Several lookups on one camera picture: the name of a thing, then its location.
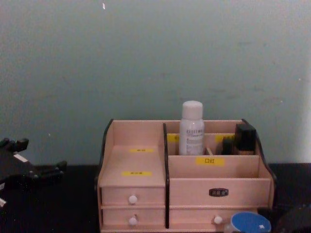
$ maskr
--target bottle cap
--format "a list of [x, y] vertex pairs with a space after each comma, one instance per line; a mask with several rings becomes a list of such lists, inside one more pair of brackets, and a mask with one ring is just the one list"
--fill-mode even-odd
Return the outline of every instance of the bottle cap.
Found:
[[183, 103], [182, 118], [187, 120], [200, 120], [203, 117], [203, 104], [198, 101], [186, 101]]

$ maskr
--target black edge trim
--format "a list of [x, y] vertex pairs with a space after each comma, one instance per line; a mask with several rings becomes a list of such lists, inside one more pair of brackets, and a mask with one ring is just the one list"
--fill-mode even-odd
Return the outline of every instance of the black edge trim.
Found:
[[166, 124], [163, 123], [164, 132], [164, 163], [165, 163], [165, 227], [170, 227], [170, 173], [169, 173], [169, 157], [167, 148], [167, 130]]
[[[245, 124], [249, 124], [248, 121], [245, 120], [245, 119], [242, 119], [242, 121], [243, 121]], [[272, 179], [273, 179], [273, 182], [274, 182], [274, 198], [273, 198], [272, 207], [275, 208], [275, 206], [276, 206], [276, 200], [277, 200], [277, 178], [276, 178], [276, 175], [274, 174], [274, 172], [271, 170], [271, 168], [269, 167], [269, 165], [268, 165], [267, 162], [266, 162], [266, 159], [265, 159], [264, 154], [263, 154], [262, 145], [261, 145], [260, 138], [259, 138], [259, 135], [258, 135], [257, 130], [256, 130], [256, 141], [257, 141], [258, 146], [259, 146], [260, 156], [261, 156], [261, 159], [262, 159], [262, 161], [263, 161], [263, 164], [264, 164], [264, 166], [266, 167], [266, 169], [268, 170], [268, 172], [271, 174]]]
[[101, 172], [102, 170], [102, 166], [103, 166], [103, 162], [104, 162], [104, 153], [105, 153], [105, 144], [106, 144], [106, 137], [107, 137], [107, 133], [108, 133], [108, 130], [110, 128], [110, 125], [112, 124], [113, 122], [113, 119], [111, 119], [105, 129], [105, 132], [104, 132], [104, 135], [103, 135], [103, 142], [102, 142], [102, 150], [101, 150], [101, 157], [99, 159], [99, 164], [98, 164], [98, 168], [97, 168], [97, 172], [96, 172], [96, 176], [95, 176], [95, 179], [94, 179], [94, 192], [95, 192], [95, 196], [96, 196], [96, 199], [97, 199], [97, 182], [98, 182], [98, 176], [99, 176], [99, 173]]

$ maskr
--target white bottle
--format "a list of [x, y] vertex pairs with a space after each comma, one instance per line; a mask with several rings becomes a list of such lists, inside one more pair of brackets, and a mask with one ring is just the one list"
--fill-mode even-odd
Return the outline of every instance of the white bottle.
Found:
[[203, 155], [203, 104], [198, 101], [183, 103], [179, 127], [179, 155]]

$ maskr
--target drawer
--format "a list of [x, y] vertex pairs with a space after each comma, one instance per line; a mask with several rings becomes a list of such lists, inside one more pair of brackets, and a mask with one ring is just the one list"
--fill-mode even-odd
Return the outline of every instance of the drawer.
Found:
[[170, 208], [170, 223], [178, 224], [226, 224], [231, 216], [237, 212], [250, 211], [249, 209], [202, 209], [202, 208]]
[[164, 205], [165, 188], [104, 187], [102, 188], [102, 202], [103, 206]]
[[[265, 178], [173, 178], [170, 179], [170, 205], [267, 207], [271, 180]], [[227, 189], [221, 196], [221, 189]]]
[[122, 226], [139, 229], [147, 225], [165, 226], [165, 207], [104, 207], [104, 226]]

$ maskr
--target wooden desk organizer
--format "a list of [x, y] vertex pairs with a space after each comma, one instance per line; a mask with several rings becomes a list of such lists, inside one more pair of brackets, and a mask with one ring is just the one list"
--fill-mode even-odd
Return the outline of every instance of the wooden desk organizer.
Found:
[[221, 232], [236, 212], [272, 208], [275, 177], [258, 136], [255, 155], [217, 155], [241, 123], [205, 121], [207, 155], [179, 156], [179, 121], [111, 120], [95, 178], [100, 232]]

